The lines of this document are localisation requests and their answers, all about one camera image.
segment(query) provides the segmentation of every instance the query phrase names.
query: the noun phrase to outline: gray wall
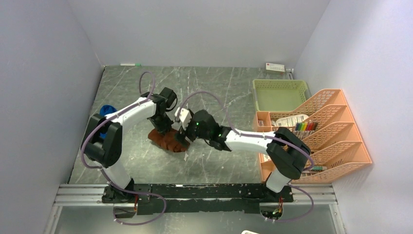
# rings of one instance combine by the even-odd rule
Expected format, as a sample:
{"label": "gray wall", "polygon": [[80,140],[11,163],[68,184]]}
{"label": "gray wall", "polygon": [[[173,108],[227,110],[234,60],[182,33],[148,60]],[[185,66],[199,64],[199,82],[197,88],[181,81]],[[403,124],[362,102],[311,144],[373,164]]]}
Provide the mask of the gray wall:
{"label": "gray wall", "polygon": [[105,65],[293,67],[330,0],[69,0]]}
{"label": "gray wall", "polygon": [[42,233],[100,79],[65,0],[0,3],[0,233]]}
{"label": "gray wall", "polygon": [[349,234],[413,233],[413,2],[332,0],[296,66],[342,88],[373,166],[333,183]]}

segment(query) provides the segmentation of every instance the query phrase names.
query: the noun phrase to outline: green basket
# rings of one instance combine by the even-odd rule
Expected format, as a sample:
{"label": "green basket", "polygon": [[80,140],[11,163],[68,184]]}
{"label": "green basket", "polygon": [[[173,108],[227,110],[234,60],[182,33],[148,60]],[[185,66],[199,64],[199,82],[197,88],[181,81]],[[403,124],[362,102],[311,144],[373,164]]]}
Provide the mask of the green basket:
{"label": "green basket", "polygon": [[256,111],[294,111],[307,100],[303,80],[255,79],[252,87]]}

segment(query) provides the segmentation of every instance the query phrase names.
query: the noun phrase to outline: blue object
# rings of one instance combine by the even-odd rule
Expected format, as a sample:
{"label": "blue object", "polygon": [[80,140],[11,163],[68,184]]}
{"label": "blue object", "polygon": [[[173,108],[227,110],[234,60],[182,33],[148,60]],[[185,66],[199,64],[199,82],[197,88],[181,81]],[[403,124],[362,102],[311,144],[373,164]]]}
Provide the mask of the blue object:
{"label": "blue object", "polygon": [[[103,105],[102,108],[100,108],[99,114],[101,116],[105,116],[107,114],[115,113],[116,111],[116,108],[111,105]],[[100,137],[104,139],[106,137],[106,133],[101,133]]]}

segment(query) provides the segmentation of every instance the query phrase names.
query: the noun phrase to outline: orange plastic organizer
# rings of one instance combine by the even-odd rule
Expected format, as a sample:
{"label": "orange plastic organizer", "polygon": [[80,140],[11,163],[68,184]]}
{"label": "orange plastic organizer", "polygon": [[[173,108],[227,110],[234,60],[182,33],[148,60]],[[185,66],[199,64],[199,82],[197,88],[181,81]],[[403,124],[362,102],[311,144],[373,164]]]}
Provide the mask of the orange plastic organizer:
{"label": "orange plastic organizer", "polygon": [[[303,139],[311,149],[311,158],[315,165],[326,166],[327,170],[317,174],[301,177],[292,183],[331,183],[357,169],[372,163],[363,139],[348,107],[343,91],[324,89],[309,98],[291,112],[256,112],[253,129],[256,132],[276,131],[271,126],[272,120],[282,117],[306,114],[304,122],[317,122],[316,131]],[[265,161],[259,154],[262,181],[275,169],[272,161]]]}

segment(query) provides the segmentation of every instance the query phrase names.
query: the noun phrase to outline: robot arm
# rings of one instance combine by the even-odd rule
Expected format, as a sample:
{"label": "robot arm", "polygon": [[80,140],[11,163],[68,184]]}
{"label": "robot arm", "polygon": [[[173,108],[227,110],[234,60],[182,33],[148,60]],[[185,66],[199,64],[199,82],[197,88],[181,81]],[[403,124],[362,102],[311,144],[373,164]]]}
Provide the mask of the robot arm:
{"label": "robot arm", "polygon": [[[191,110],[182,109],[179,115],[182,124],[175,138],[184,143],[188,137],[194,141],[201,138],[209,141],[209,145],[217,150],[235,151],[244,150],[269,155],[277,166],[267,179],[265,185],[270,190],[278,193],[292,179],[299,179],[307,162],[307,157],[292,147],[268,138],[240,136],[229,127],[220,126],[206,110],[200,110],[195,114]],[[255,132],[237,130],[243,134],[256,135]],[[262,133],[265,137],[278,137],[301,148],[308,154],[310,149],[298,137],[287,128],[279,128],[276,132]]]}
{"label": "robot arm", "polygon": [[[148,93],[143,94],[142,97],[131,105],[145,100],[147,96]],[[123,135],[144,119],[149,119],[159,133],[164,135],[169,132],[173,122],[167,116],[166,112],[170,110],[168,108],[170,108],[175,101],[176,94],[171,89],[164,88],[160,94],[153,94],[150,97],[150,101],[131,109],[123,115],[118,116],[118,113],[127,107],[106,116],[99,114],[93,115],[86,128],[83,141],[85,141],[86,136],[106,118],[112,116],[117,116],[117,118],[105,124],[92,137],[86,145],[85,154],[95,164],[101,166],[109,179],[116,185],[122,189],[133,190],[134,181],[119,160],[122,154]]]}

